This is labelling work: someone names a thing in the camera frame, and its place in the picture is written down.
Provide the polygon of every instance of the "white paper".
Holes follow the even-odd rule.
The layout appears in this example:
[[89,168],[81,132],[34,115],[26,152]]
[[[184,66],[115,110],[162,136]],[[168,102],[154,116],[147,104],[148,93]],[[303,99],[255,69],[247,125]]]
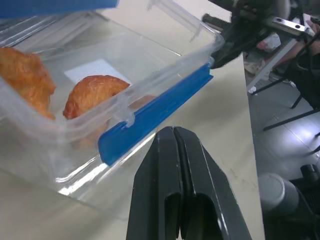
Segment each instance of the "white paper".
[[104,59],[97,59],[95,61],[91,61],[72,69],[69,69],[64,72],[64,74],[75,84],[80,82],[82,79],[92,75],[110,75],[117,77],[128,84],[132,85],[132,83],[123,76],[120,72],[118,72],[114,67],[112,67],[107,61]]
[[257,90],[257,88],[255,86],[253,86],[248,93],[253,94],[255,91]]

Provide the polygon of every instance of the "chair leg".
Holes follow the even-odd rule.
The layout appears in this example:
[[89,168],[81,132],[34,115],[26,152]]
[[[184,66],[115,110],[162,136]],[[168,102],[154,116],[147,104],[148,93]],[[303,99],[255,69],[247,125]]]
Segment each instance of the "chair leg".
[[292,105],[291,109],[294,109],[298,105],[298,103],[301,101],[301,99],[302,99],[302,96],[300,94],[300,96],[297,98],[297,100],[295,100],[295,102]]
[[320,151],[320,145],[315,150],[313,150],[312,153],[315,154],[315,153],[317,153],[319,151]]
[[311,110],[311,111],[307,111],[307,112],[305,112],[305,113],[303,113],[303,114],[300,114],[300,115],[298,115],[298,116],[294,116],[294,117],[289,118],[289,119],[287,119],[287,120],[284,120],[284,121],[275,123],[275,124],[270,125],[270,126],[266,126],[266,127],[263,129],[263,131],[267,131],[267,130],[270,130],[270,129],[279,127],[279,126],[281,126],[281,125],[283,125],[283,124],[287,124],[287,123],[290,123],[290,122],[292,122],[292,121],[295,121],[295,120],[298,120],[298,119],[302,119],[302,118],[304,118],[304,117],[306,117],[306,116],[309,116],[309,115],[312,115],[312,114],[315,114],[315,113],[318,113],[318,112],[320,112],[320,109],[314,109],[314,110]]
[[266,89],[268,89],[268,88],[271,88],[272,86],[283,82],[285,79],[286,79],[285,77],[282,77],[282,78],[280,78],[279,80],[274,81],[274,82],[268,84],[267,86],[264,86],[264,87],[262,87],[262,88],[260,88],[260,89],[258,89],[258,90],[256,90],[256,91],[254,91],[253,93],[251,93],[251,95],[255,95],[255,94],[260,93],[260,92],[262,92],[262,91],[264,91],[264,90],[266,90]]

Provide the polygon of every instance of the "person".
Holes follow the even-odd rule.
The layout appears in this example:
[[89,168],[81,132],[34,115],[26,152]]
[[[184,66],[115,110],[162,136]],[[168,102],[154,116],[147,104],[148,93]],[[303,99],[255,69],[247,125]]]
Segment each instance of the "person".
[[[320,26],[318,24],[313,23],[310,20],[306,21],[310,28],[314,31],[314,33],[317,33],[320,31]],[[261,59],[259,62],[244,62],[244,69],[249,72],[250,74],[255,75],[261,68],[263,68],[279,51],[280,49],[287,43],[284,42],[280,46],[278,46],[271,54],[267,55],[263,59]],[[274,66],[273,68],[277,68],[281,64],[288,62],[292,60],[293,58],[296,57],[298,52],[304,47],[304,42],[299,41],[297,42],[291,49],[288,51]],[[313,56],[320,54],[320,40],[315,41],[311,46],[310,46],[310,51]],[[263,76],[263,80],[268,80],[269,79],[269,74],[268,72],[265,76]]]

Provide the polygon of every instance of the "floor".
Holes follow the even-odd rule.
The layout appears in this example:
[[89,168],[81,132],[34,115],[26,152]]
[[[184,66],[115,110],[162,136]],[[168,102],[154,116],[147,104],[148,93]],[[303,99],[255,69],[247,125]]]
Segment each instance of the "floor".
[[[261,80],[257,89],[271,83]],[[299,91],[286,83],[279,83],[257,95],[249,95],[251,127],[258,175],[277,173],[287,180],[301,178],[300,167],[316,164],[320,168],[320,152],[310,154],[320,145],[320,112],[274,129],[263,128],[312,110],[303,99],[295,109],[290,107]]]

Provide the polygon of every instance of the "fried food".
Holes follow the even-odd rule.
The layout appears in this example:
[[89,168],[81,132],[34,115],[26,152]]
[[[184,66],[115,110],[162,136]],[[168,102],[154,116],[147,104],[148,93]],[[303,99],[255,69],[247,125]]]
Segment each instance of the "fried food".
[[115,76],[87,76],[69,94],[63,116],[74,119],[128,87],[127,82]]
[[55,118],[48,108],[56,85],[38,55],[0,48],[0,76],[41,115]]

